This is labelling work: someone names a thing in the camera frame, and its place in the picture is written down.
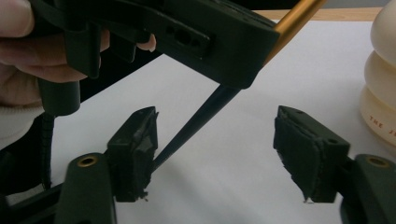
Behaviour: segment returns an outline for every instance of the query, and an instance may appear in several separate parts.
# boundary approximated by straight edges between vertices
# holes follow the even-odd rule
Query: black plastic part
[[[11,211],[8,206],[7,198],[0,194],[0,223],[12,224]]]
[[[87,154],[69,163],[54,223],[116,223],[110,173],[103,154]]]
[[[345,199],[341,202],[340,216],[343,224],[367,224],[367,217],[361,204],[351,204]]]
[[[79,82],[54,83],[38,80],[44,110],[52,116],[66,116],[78,111]]]
[[[10,152],[0,150],[0,186],[6,186],[17,160]]]
[[[355,190],[367,223],[396,223],[396,165],[373,155],[358,155],[352,168]]]
[[[131,63],[134,61],[134,54],[136,51],[135,43],[131,43],[123,37],[111,34],[110,46],[111,51],[125,62]]]
[[[118,202],[135,202],[148,194],[158,147],[155,107],[134,112],[107,144],[114,195]]]
[[[101,27],[87,23],[84,31],[64,31],[67,63],[90,78],[99,76]]]
[[[171,142],[161,151],[160,155],[155,158],[154,171],[204,127],[238,92],[240,92],[238,89],[218,86]]]
[[[332,203],[337,169],[348,160],[349,143],[304,112],[280,106],[274,148],[305,199]]]
[[[152,33],[158,51],[235,89],[251,85],[279,36],[272,21],[225,0],[57,0],[55,5],[30,1],[40,16],[66,32],[83,34],[94,24],[132,43]],[[66,36],[66,42],[87,44],[84,38]],[[92,46],[68,49],[67,58],[86,55],[83,51]]]

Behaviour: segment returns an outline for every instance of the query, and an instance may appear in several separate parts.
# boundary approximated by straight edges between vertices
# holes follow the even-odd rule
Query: black rod
[[[163,149],[157,158],[155,158],[153,172],[204,127],[204,125],[240,91],[239,89],[233,89],[222,85],[218,86],[171,142]]]

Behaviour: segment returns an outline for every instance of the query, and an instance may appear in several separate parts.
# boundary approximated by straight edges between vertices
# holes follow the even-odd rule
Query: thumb
[[[27,0],[0,0],[0,36],[28,35],[35,26],[30,2]]]

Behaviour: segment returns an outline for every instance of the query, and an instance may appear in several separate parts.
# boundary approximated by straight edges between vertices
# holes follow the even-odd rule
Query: black clip tab
[[[335,172],[348,160],[347,141],[305,112],[280,106],[274,148],[306,200],[334,201]]]
[[[361,203],[358,214],[348,213],[345,208],[350,208],[350,200],[344,197],[341,212],[353,217],[365,215],[366,223],[391,224],[396,223],[394,209],[396,207],[396,165],[392,161],[374,155],[358,155],[351,168],[353,189]]]
[[[154,152],[158,147],[155,107],[138,110],[107,144],[114,195],[118,202],[135,202],[148,194]]]

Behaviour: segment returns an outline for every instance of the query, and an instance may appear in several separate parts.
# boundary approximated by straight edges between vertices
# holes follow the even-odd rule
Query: wooden surface
[[[311,21],[373,21],[382,7],[360,8],[323,8],[320,9]],[[260,15],[271,19],[280,20],[288,10],[258,10]]]

